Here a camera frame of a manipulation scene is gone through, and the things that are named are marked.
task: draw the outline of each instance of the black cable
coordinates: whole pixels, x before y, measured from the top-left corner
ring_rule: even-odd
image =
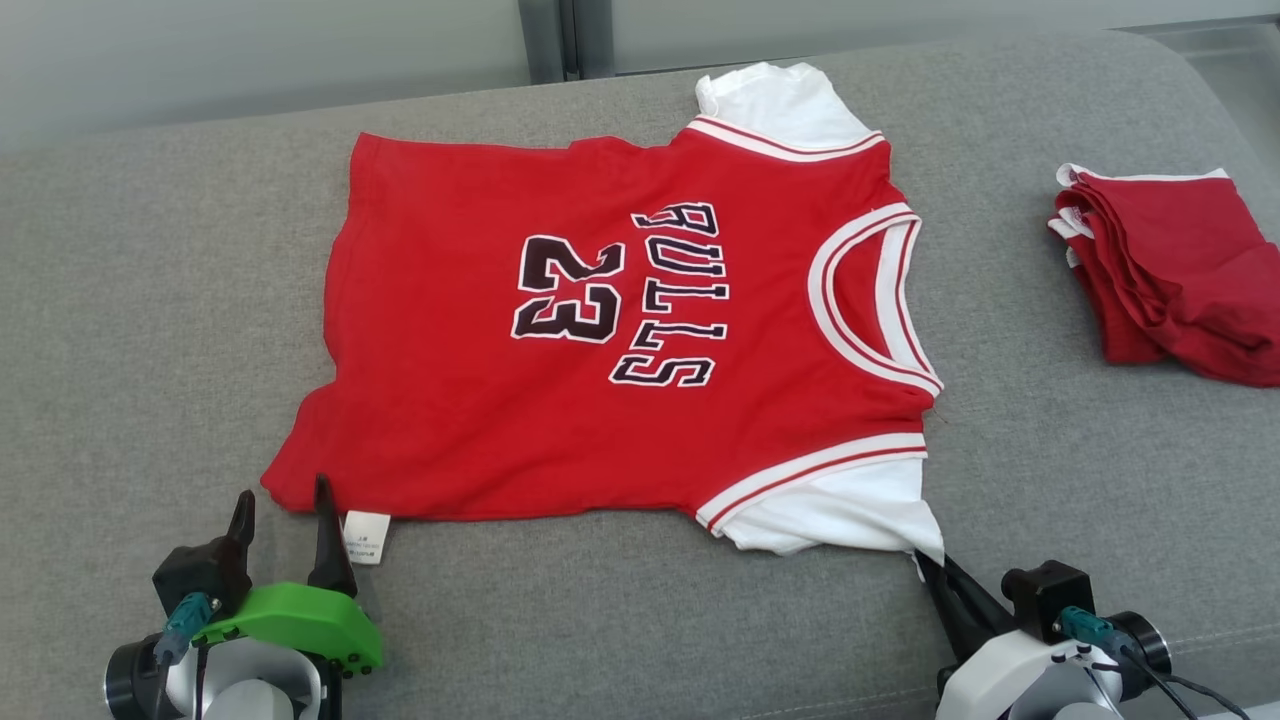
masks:
[[[164,698],[169,694],[169,666],[173,662],[173,655],[165,651],[164,657],[160,660],[157,667],[157,674],[160,675],[160,682],[156,685],[156,703],[151,708],[152,720],[160,720],[160,711],[164,708]]]
[[[1116,707],[1116,703],[1111,702],[1111,696],[1107,694],[1107,691],[1102,689],[1102,684],[1098,683],[1098,679],[1093,675],[1093,670],[1085,667],[1084,674],[1088,675],[1091,680],[1093,680],[1093,687],[1098,688],[1098,694],[1102,697],[1103,701],[1106,701],[1107,708],[1111,710],[1111,712],[1114,712],[1116,717],[1120,717],[1120,710]]]
[[[1190,706],[1187,705],[1187,701],[1179,697],[1178,693],[1174,692],[1174,688],[1170,688],[1169,683],[1166,683],[1165,679],[1160,676],[1160,673],[1152,670],[1151,665],[1147,665],[1147,661],[1143,660],[1140,656],[1138,656],[1138,653],[1135,653],[1132,648],[1129,648],[1129,646],[1121,647],[1120,655],[1132,660],[1133,664],[1137,665],[1139,670],[1146,673],[1147,676],[1151,678],[1151,682],[1153,682],[1157,688],[1160,688],[1166,696],[1169,696],[1169,700],[1174,701],[1174,705],[1178,706],[1178,710],[1183,711],[1183,715],[1185,715],[1190,720],[1199,720],[1196,712],[1192,711]]]
[[[1220,693],[1217,691],[1206,688],[1204,685],[1202,685],[1199,683],[1193,683],[1193,682],[1188,680],[1187,678],[1179,678],[1178,675],[1165,675],[1165,679],[1169,680],[1170,683],[1178,683],[1179,685],[1183,685],[1184,688],[1187,688],[1187,689],[1189,689],[1192,692],[1199,693],[1199,694],[1202,694],[1204,697],[1211,697],[1215,701],[1217,701],[1219,705],[1221,705],[1222,707],[1225,707],[1229,712],[1231,712],[1234,715],[1238,715],[1238,716],[1243,717],[1244,720],[1249,720],[1249,714],[1248,712],[1245,712],[1239,705],[1235,705],[1234,702],[1231,702],[1231,701],[1226,700],[1225,697],[1222,697],[1222,693]]]
[[[205,716],[205,664],[209,662],[209,646],[196,648],[196,717]]]

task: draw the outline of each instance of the folded clothing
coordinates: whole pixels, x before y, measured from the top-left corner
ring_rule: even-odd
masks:
[[[1066,164],[1057,181],[1048,224],[1108,363],[1169,354],[1208,378],[1280,386],[1280,249],[1225,172],[1111,178]]]

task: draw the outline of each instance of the gray couch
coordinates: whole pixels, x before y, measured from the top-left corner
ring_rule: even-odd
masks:
[[[1053,170],[1225,167],[1276,188],[1176,55],[1119,33],[810,60],[895,146],[925,219],[916,329],[947,383],[925,497],[995,588],[1053,557],[1137,610],[1175,666],[1277,700],[1280,395],[1102,363],[1044,228]],[[154,632],[150,573],[220,534],[332,377],[324,268],[357,131],[663,143],[699,72],[164,127],[0,158],[0,665],[14,719],[105,717],[111,650]],[[250,569],[302,580],[314,521],[259,495]],[[744,553],[675,512],[392,529],[361,571],[389,665],[355,719],[929,717],[951,662],[899,553]],[[1158,697],[1134,716],[1170,716]]]

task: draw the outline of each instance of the couch seam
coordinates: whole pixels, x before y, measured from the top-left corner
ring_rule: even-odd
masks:
[[[1197,652],[1216,651],[1216,650],[1224,650],[1224,648],[1228,648],[1228,647],[1235,647],[1238,644],[1249,644],[1249,643],[1258,643],[1258,642],[1268,642],[1268,641],[1275,641],[1275,639],[1280,639],[1280,633],[1271,633],[1271,634],[1262,635],[1262,637],[1244,638],[1243,641],[1235,641],[1235,642],[1229,642],[1229,643],[1222,643],[1222,644],[1207,644],[1207,646],[1203,646],[1203,647],[1192,647],[1192,648],[1187,648],[1187,650],[1179,650],[1178,655],[1194,655]]]
[[[887,698],[887,697],[899,697],[899,696],[910,694],[910,693],[918,693],[918,692],[923,692],[923,691],[928,691],[928,689],[929,689],[929,687],[925,685],[925,687],[920,687],[920,688],[911,688],[909,691],[895,691],[895,692],[891,692],[891,693],[869,694],[869,696],[861,696],[861,697],[855,697],[855,698],[850,698],[850,700],[836,700],[836,701],[832,701],[832,702],[819,702],[819,703],[815,703],[815,705],[799,705],[796,707],[787,707],[785,710],[771,710],[769,712],[758,712],[755,715],[741,715],[736,720],[758,720],[760,717],[774,717],[777,715],[786,715],[788,712],[799,712],[801,710],[820,710],[823,707],[835,707],[837,705],[855,705],[855,703],[859,703],[859,702],[867,702],[869,700],[882,700],[882,698]],[[872,707],[863,707],[863,708],[850,710],[850,712],[855,712],[855,711],[856,712],[861,712],[863,710],[874,710],[877,707],[888,707],[890,705],[901,705],[904,702],[916,702],[916,701],[901,701],[901,702],[891,702],[888,705],[876,705],[876,706],[872,706]],[[824,716],[826,715],[809,715],[808,717],[824,717]]]
[[[1253,628],[1244,628],[1243,630],[1226,630],[1226,632],[1222,632],[1222,633],[1210,633],[1207,635],[1197,635],[1194,638],[1187,638],[1187,639],[1181,639],[1181,641],[1170,641],[1169,644],[1171,644],[1171,646],[1175,646],[1175,644],[1187,644],[1187,643],[1194,643],[1194,642],[1201,642],[1201,641],[1211,641],[1211,639],[1215,639],[1215,638],[1226,638],[1226,637],[1231,637],[1231,635],[1243,635],[1243,634],[1247,634],[1247,633],[1257,633],[1260,630],[1274,630],[1276,628],[1280,628],[1280,623],[1270,623],[1267,625],[1257,625],[1257,626],[1253,626]]]
[[[863,714],[863,712],[869,712],[872,710],[881,710],[881,708],[884,708],[884,707],[895,707],[895,706],[899,706],[899,705],[910,705],[913,702],[928,702],[928,698],[922,697],[922,698],[915,698],[915,700],[900,700],[897,702],[886,702],[886,703],[882,703],[882,705],[869,705],[867,707],[849,707],[849,708],[845,708],[845,710],[837,710],[835,712],[823,712],[820,715],[801,715],[799,717],[795,717],[795,720],[814,720],[817,717],[832,717],[835,715],[844,715],[846,712],[851,714],[851,715],[859,715],[859,714]]]

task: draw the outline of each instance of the white sleeve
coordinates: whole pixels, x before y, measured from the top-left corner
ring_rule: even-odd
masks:
[[[794,147],[841,147],[872,132],[849,111],[826,73],[808,63],[756,63],[716,79],[703,76],[696,92],[703,115]]]

